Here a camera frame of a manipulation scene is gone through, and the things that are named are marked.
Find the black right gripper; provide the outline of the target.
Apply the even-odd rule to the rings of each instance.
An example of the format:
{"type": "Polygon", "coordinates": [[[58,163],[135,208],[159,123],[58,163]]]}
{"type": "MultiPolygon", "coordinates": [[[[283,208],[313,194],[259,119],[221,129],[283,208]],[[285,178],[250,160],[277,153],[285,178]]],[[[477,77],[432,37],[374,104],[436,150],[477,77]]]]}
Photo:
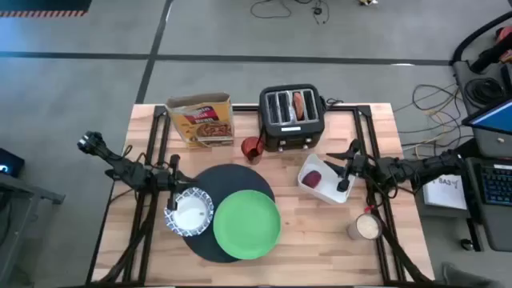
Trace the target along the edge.
{"type": "Polygon", "coordinates": [[[350,185],[349,176],[362,173],[367,164],[367,156],[361,155],[362,143],[355,139],[344,153],[327,153],[326,155],[338,160],[345,160],[345,166],[338,166],[332,162],[324,161],[324,163],[332,169],[336,175],[342,180],[338,183],[338,191],[347,192],[350,185]]]}

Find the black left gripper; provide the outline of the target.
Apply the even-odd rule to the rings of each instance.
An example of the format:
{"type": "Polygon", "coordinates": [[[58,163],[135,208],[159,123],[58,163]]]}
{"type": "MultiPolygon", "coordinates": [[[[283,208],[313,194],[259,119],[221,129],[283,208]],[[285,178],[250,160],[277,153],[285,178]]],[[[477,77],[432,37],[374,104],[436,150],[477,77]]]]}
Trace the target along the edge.
{"type": "Polygon", "coordinates": [[[168,210],[177,209],[177,188],[179,190],[187,190],[195,187],[195,178],[190,178],[184,173],[178,173],[179,155],[172,154],[170,156],[169,168],[167,170],[160,170],[156,173],[156,184],[158,191],[169,191],[170,196],[167,200],[166,208],[168,210]]]}

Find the white rectangular plastic container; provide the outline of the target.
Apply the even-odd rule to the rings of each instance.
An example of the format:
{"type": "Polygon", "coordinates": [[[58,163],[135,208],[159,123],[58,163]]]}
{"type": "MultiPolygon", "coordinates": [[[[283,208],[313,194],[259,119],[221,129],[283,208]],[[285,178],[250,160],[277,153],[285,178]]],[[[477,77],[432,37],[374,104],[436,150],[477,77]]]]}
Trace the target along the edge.
{"type": "Polygon", "coordinates": [[[297,181],[298,187],[304,192],[312,194],[316,198],[330,204],[341,204],[348,199],[351,189],[355,184],[355,176],[352,174],[348,175],[348,187],[346,190],[341,191],[339,184],[342,182],[342,178],[316,154],[310,154],[299,171],[297,181]],[[318,172],[320,174],[320,179],[315,187],[308,186],[303,182],[310,172],[318,172]]]}

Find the dark red plum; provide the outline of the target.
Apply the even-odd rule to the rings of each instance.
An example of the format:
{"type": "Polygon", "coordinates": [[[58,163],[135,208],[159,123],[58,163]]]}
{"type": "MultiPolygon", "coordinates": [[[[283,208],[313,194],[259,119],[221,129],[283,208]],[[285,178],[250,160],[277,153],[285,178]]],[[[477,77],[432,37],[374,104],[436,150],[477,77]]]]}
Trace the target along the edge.
{"type": "Polygon", "coordinates": [[[322,175],[319,171],[312,170],[308,172],[301,180],[301,183],[311,189],[318,186],[322,180],[322,175]]]}

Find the blue patterned paper bowl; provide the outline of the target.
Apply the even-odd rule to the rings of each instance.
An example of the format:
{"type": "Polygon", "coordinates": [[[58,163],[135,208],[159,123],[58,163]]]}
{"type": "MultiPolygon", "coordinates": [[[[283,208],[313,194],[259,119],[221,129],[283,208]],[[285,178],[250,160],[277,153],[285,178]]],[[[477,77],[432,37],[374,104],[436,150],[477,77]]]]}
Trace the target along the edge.
{"type": "Polygon", "coordinates": [[[213,220],[213,200],[200,188],[190,187],[184,190],[171,203],[175,204],[175,210],[166,207],[164,220],[166,226],[179,236],[198,236],[213,220]]]}

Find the yellow raisin bran cereal box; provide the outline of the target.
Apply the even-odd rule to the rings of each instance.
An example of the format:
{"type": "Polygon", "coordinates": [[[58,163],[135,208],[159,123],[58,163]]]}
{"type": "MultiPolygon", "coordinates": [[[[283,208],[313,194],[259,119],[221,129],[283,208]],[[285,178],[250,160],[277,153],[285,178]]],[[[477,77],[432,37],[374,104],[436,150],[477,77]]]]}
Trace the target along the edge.
{"type": "Polygon", "coordinates": [[[190,149],[234,143],[233,107],[227,93],[169,98],[170,120],[190,149]]]}

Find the brown bagel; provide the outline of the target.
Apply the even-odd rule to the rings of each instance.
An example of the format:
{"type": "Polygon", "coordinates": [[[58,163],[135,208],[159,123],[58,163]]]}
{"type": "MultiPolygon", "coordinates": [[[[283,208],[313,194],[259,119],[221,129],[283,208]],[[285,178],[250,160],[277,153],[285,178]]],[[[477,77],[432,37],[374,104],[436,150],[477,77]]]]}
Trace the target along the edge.
{"type": "Polygon", "coordinates": [[[302,121],[304,119],[304,105],[302,100],[303,98],[300,92],[296,91],[293,93],[294,111],[298,121],[302,121]]]}

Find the green plastic plate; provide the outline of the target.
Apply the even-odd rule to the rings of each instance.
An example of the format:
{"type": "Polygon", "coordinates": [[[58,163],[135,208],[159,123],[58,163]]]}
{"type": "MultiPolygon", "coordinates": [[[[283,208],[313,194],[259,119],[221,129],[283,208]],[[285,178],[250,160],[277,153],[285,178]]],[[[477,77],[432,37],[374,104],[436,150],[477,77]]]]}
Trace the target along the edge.
{"type": "Polygon", "coordinates": [[[240,190],[221,201],[214,214],[217,244],[229,256],[254,260],[279,242],[281,215],[271,197],[256,190],[240,190]]]}

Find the black four-slot toaster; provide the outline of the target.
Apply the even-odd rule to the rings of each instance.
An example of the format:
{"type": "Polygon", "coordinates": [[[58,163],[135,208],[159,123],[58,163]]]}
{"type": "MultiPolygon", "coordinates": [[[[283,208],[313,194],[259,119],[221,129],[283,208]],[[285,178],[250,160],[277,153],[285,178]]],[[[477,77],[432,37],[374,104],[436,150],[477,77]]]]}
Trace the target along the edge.
{"type": "Polygon", "coordinates": [[[292,84],[265,88],[259,95],[258,124],[264,131],[264,149],[268,152],[315,147],[325,129],[326,108],[317,88],[311,84],[292,84]],[[303,98],[304,119],[298,121],[293,93],[303,98]]]}

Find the glass of oats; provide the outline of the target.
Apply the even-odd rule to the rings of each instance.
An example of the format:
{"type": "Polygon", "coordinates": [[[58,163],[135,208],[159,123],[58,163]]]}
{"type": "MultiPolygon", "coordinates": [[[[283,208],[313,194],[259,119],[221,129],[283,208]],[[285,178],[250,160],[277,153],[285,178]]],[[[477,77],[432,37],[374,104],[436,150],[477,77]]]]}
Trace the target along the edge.
{"type": "Polygon", "coordinates": [[[375,240],[382,234],[382,225],[376,216],[361,214],[346,228],[353,240],[375,240]]]}

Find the backlit black keyboard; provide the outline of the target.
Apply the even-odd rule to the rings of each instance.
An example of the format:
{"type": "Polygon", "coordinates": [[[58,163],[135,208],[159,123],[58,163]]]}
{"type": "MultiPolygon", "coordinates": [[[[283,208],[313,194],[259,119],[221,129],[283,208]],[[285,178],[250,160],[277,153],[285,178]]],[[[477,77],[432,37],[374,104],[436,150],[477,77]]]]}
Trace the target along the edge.
{"type": "Polygon", "coordinates": [[[512,166],[491,163],[478,165],[481,196],[488,205],[512,206],[512,166]]]}

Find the grey metal stand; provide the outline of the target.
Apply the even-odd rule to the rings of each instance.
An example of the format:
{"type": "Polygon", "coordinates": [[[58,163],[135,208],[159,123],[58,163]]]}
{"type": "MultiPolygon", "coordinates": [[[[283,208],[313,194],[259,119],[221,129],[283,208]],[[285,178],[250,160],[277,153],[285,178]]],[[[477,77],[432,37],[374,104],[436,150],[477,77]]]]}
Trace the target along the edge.
{"type": "Polygon", "coordinates": [[[0,173],[0,288],[7,286],[40,201],[61,205],[64,199],[63,194],[0,173]]]}

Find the black curved cart tube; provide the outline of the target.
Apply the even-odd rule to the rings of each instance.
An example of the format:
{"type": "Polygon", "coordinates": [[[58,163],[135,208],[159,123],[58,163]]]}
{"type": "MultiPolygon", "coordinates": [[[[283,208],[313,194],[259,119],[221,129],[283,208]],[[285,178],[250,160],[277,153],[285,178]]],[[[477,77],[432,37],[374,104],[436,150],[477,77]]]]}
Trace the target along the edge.
{"type": "Polygon", "coordinates": [[[476,38],[490,30],[491,28],[494,28],[496,25],[501,24],[505,20],[508,20],[512,18],[512,10],[504,13],[503,15],[500,15],[499,17],[491,20],[490,22],[486,23],[485,25],[481,26],[480,28],[476,29],[473,33],[471,33],[469,36],[464,38],[456,47],[451,60],[449,61],[449,64],[452,66],[456,62],[459,62],[461,60],[462,54],[465,50],[465,48],[468,47],[469,44],[471,44],[476,38]]]}

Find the black computer box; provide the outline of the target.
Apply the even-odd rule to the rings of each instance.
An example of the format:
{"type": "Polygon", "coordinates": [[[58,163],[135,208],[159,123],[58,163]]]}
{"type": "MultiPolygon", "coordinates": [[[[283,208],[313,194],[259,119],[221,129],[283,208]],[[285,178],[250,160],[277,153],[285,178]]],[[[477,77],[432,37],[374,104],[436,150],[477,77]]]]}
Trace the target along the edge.
{"type": "Polygon", "coordinates": [[[0,148],[0,173],[18,178],[24,165],[25,160],[23,158],[0,148]]]}

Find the black metal table frame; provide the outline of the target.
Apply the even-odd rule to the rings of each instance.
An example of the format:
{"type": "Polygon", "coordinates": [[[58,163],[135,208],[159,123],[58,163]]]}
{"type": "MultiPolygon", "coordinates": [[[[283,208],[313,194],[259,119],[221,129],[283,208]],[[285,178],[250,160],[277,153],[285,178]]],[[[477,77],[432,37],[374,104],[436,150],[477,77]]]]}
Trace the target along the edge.
{"type": "MultiPolygon", "coordinates": [[[[320,143],[312,149],[320,158],[342,164],[326,153],[342,152],[358,133],[350,105],[326,114],[326,129],[320,143]]],[[[155,105],[135,105],[128,126],[126,144],[133,145],[129,158],[145,152],[155,105]]],[[[370,112],[374,138],[380,156],[402,157],[395,117],[389,103],[359,104],[370,112]]],[[[255,105],[234,105],[235,146],[188,150],[177,132],[168,133],[167,156],[180,154],[179,169],[193,177],[210,166],[235,163],[247,166],[270,184],[282,216],[279,244],[265,257],[253,261],[214,263],[197,256],[184,240],[172,233],[163,220],[167,194],[158,201],[151,251],[145,282],[126,286],[363,286],[381,285],[382,270],[378,244],[352,240],[346,226],[365,209],[366,185],[357,179],[346,203],[330,205],[300,190],[297,176],[308,150],[289,150],[282,154],[264,153],[256,166],[245,161],[240,150],[244,138],[258,132],[255,105]]],[[[369,120],[360,113],[366,150],[373,153],[369,120]]],[[[128,195],[109,205],[103,224],[96,259],[92,261],[86,287],[99,281],[121,256],[128,244],[135,213],[135,200],[128,195]]],[[[399,191],[390,201],[390,211],[399,242],[414,264],[434,279],[426,240],[412,194],[399,191]]]]}

